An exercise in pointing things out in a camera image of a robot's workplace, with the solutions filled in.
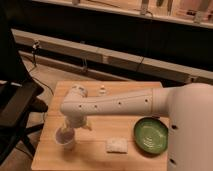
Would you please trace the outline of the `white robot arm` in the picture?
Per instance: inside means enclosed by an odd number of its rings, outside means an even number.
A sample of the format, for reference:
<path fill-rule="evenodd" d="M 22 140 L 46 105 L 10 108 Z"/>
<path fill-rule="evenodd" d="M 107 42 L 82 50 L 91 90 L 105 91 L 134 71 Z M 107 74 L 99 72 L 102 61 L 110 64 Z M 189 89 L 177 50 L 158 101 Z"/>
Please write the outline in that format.
<path fill-rule="evenodd" d="M 75 85 L 60 111 L 75 128 L 90 115 L 167 117 L 167 171 L 213 171 L 213 85 L 191 83 L 96 97 Z"/>

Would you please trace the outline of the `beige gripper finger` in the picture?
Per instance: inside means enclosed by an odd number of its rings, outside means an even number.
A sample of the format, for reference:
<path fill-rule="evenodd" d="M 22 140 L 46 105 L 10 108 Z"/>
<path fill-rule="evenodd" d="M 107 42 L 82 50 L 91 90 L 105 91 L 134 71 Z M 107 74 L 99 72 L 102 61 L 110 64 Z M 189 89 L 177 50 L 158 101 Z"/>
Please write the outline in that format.
<path fill-rule="evenodd" d="M 86 122 L 86 124 L 83 126 L 84 129 L 92 131 L 92 124 L 90 121 Z"/>
<path fill-rule="evenodd" d="M 69 131 L 70 131 L 70 125 L 64 123 L 63 126 L 62 126 L 62 132 L 66 133 L 66 132 L 69 132 Z"/>

